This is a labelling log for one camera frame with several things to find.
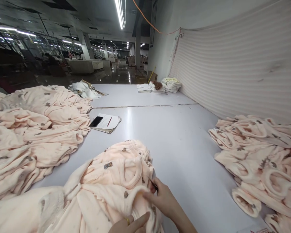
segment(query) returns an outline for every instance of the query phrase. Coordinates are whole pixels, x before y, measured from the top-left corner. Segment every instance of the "black smartphone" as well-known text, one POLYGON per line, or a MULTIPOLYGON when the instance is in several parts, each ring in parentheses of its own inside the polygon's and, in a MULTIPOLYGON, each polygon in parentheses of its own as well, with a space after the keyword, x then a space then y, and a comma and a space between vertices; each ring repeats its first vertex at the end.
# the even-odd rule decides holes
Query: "black smartphone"
POLYGON ((103 119, 103 117, 98 116, 96 117, 91 123, 89 127, 97 127, 97 125, 100 123, 100 121, 103 119))

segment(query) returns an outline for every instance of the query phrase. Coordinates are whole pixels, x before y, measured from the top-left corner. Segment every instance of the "worker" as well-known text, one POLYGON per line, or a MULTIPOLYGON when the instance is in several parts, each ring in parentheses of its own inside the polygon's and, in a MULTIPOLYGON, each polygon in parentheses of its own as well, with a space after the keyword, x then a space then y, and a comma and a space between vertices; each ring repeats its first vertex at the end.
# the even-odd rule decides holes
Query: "worker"
POLYGON ((58 65, 58 61, 51 56, 49 53, 45 53, 45 56, 48 57, 48 64, 49 65, 58 65))
MULTIPOLYGON (((143 193, 143 197, 154 204, 166 217, 170 218, 180 233, 197 233, 168 186, 163 184, 158 178, 154 178, 153 182, 157 185, 159 192, 157 195, 154 195, 156 190, 151 184, 150 192, 143 193)), ((145 233, 145 224, 149 217, 149 212, 136 220, 130 215, 115 223, 109 233, 145 233)))

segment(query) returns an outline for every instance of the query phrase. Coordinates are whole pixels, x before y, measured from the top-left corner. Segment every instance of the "factory floor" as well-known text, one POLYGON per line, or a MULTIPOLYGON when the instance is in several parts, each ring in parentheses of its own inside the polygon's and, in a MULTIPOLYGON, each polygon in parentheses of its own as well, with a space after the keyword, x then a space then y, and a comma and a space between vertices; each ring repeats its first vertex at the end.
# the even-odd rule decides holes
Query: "factory floor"
POLYGON ((48 75, 36 75, 38 84, 40 85, 61 85, 66 88, 72 83, 76 83, 84 79, 92 84, 138 84, 138 78, 145 77, 143 67, 136 70, 126 64, 113 63, 113 68, 103 68, 95 70, 92 74, 67 74, 66 77, 53 77, 48 75))

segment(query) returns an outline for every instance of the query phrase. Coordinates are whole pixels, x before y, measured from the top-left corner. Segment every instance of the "white table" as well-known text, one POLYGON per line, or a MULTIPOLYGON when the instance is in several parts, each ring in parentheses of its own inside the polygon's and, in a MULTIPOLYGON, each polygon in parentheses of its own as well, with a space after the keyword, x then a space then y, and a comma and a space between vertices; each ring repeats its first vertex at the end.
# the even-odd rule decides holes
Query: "white table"
POLYGON ((94 108, 196 104, 181 92, 138 93, 137 85, 129 84, 93 84, 93 86, 98 91, 109 94, 93 100, 91 105, 94 108))
MULTIPOLYGON (((236 233, 263 222, 246 215, 231 197, 236 184, 214 160, 221 149, 208 129, 218 118, 208 110, 198 104, 104 108, 93 109, 90 116, 99 113, 120 116, 122 122, 112 134, 91 130, 70 160, 33 188, 64 185, 76 168, 107 147, 139 139, 151 152, 157 177, 169 186, 199 233, 236 233)), ((166 233, 178 232, 167 218, 163 226, 166 233)))

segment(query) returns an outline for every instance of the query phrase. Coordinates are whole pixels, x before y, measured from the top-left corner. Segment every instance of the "garment pile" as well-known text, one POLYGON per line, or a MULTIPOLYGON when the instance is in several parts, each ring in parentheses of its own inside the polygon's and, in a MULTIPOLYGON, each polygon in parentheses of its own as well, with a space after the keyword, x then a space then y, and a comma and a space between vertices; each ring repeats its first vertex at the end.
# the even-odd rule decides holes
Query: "garment pile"
POLYGON ((157 86, 155 85, 152 81, 149 83, 149 87, 151 88, 151 92, 153 94, 164 94, 165 93, 165 90, 166 90, 166 87, 164 84, 160 83, 161 86, 157 86))
POLYGON ((166 86, 166 93, 176 93, 181 87, 181 83, 176 78, 164 78, 162 84, 166 86))
POLYGON ((163 233, 161 212, 142 196, 153 170, 140 141, 117 143, 76 169, 64 186, 0 201, 0 232, 106 233, 129 215, 150 212, 146 232, 163 233))
POLYGON ((271 118, 239 115, 219 120, 209 133, 223 150, 215 159, 235 176, 236 204, 257 217, 262 204, 277 214, 265 222, 277 233, 291 233, 291 125, 271 118))
POLYGON ((0 93, 0 200, 68 161, 90 130, 90 102, 63 86, 0 93))
POLYGON ((88 83, 83 80, 79 83, 72 83, 68 89, 72 91, 74 94, 78 94, 82 98, 91 98, 91 99, 99 99, 101 95, 88 86, 88 83))

